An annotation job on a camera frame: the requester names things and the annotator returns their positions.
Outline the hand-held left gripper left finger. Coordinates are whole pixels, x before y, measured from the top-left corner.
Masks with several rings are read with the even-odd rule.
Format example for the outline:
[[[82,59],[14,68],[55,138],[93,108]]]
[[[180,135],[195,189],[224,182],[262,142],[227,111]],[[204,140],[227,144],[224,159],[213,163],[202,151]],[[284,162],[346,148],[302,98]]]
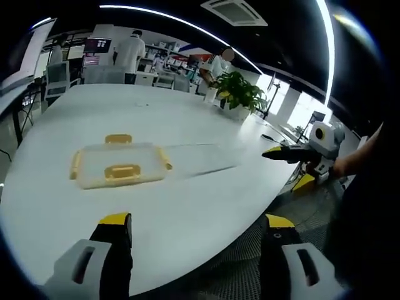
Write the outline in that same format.
[[[81,239],[55,263],[43,286],[47,296],[127,296],[132,258],[131,214],[99,221],[89,239]]]

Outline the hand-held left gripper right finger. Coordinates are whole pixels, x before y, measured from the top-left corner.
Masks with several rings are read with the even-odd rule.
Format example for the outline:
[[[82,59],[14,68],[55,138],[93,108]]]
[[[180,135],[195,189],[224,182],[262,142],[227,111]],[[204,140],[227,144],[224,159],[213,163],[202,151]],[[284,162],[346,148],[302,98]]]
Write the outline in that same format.
[[[259,260],[262,296],[342,296],[334,265],[313,244],[302,242],[288,219],[266,214]]]

